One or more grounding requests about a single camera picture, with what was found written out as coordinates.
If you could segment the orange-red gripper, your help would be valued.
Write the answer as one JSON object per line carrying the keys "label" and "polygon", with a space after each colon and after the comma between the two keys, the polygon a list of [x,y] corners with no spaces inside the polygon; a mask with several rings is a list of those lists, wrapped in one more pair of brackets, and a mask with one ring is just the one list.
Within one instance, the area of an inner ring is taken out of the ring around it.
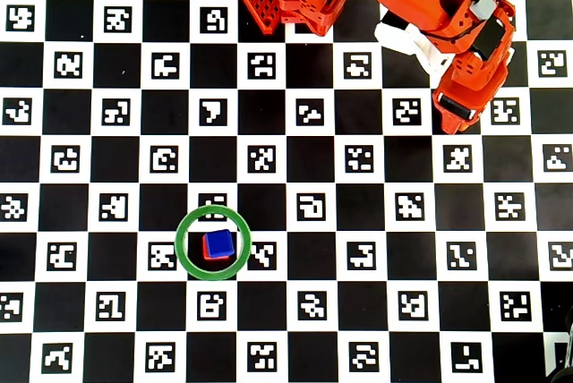
{"label": "orange-red gripper", "polygon": [[432,94],[441,128],[450,135],[473,126],[508,77],[505,61],[483,68],[476,57],[454,57]]}

